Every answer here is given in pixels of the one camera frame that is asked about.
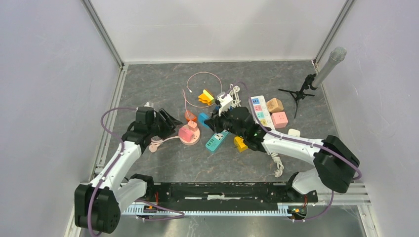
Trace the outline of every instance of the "tan block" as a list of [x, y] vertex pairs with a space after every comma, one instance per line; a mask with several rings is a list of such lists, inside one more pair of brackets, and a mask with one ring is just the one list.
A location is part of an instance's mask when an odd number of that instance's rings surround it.
[[272, 100], [266, 102], [266, 106], [268, 107], [268, 111], [271, 113], [282, 112], [284, 110], [282, 102], [277, 98], [273, 98]]

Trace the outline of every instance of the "blue block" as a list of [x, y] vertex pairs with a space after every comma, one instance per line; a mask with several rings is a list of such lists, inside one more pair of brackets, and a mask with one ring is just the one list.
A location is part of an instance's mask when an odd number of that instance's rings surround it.
[[227, 137], [228, 132], [226, 130], [221, 133], [214, 134], [211, 139], [205, 144], [205, 147], [211, 152], [214, 153], [222, 144], [222, 142]]
[[209, 119], [208, 115], [206, 115], [206, 114], [204, 114], [204, 113], [200, 113], [200, 114], [198, 115], [198, 122], [199, 122], [202, 126], [204, 126], [204, 127], [206, 127], [206, 128], [210, 128], [210, 127], [208, 127], [208, 126], [204, 123], [204, 121], [205, 121], [205, 120], [208, 120], [208, 119]]

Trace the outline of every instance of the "microphone stand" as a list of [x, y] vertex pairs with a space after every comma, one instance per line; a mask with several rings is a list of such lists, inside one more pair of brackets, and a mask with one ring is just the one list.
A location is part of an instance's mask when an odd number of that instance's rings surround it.
[[312, 94], [306, 94], [306, 93], [304, 93], [304, 90], [307, 90], [309, 88], [312, 89], [312, 90], [317, 89], [317, 88], [315, 88], [315, 87], [313, 87], [311, 85], [313, 83], [315, 77], [316, 77], [316, 74], [309, 74], [309, 75], [307, 75], [307, 77], [304, 80], [304, 83], [301, 86], [300, 91], [290, 91], [290, 90], [278, 89], [280, 91], [288, 92], [293, 97], [293, 99], [295, 101], [295, 104], [296, 104], [294, 118], [296, 118], [296, 116], [297, 116], [298, 102], [300, 100], [303, 100], [306, 96], [314, 96]]

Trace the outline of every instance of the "pink cube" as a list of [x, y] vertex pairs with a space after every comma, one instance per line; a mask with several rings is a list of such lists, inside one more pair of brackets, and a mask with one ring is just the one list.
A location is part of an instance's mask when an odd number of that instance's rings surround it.
[[179, 130], [179, 137], [187, 142], [190, 142], [192, 140], [193, 134], [194, 133], [191, 130], [187, 129], [186, 127], [182, 127]]
[[195, 132], [196, 130], [198, 130], [198, 125], [197, 125], [196, 122], [194, 122], [192, 120], [189, 120], [189, 122], [188, 122], [188, 128], [189, 128], [189, 130]]
[[284, 128], [288, 124], [288, 119], [285, 115], [285, 112], [273, 113], [271, 118], [275, 128]]

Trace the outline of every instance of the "yellow block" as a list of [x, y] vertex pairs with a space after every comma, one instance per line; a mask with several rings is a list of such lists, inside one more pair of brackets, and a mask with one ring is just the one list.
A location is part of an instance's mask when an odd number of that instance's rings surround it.
[[204, 92], [198, 96], [198, 100], [207, 105], [212, 105], [214, 103], [214, 97], [211, 96], [206, 90], [204, 90]]
[[234, 145], [236, 145], [239, 152], [245, 151], [248, 149], [245, 143], [243, 143], [243, 138], [241, 137], [235, 137], [234, 138]]
[[209, 100], [211, 100], [211, 102], [214, 102], [214, 97], [209, 91], [203, 90], [202, 93], [205, 94], [209, 98]]

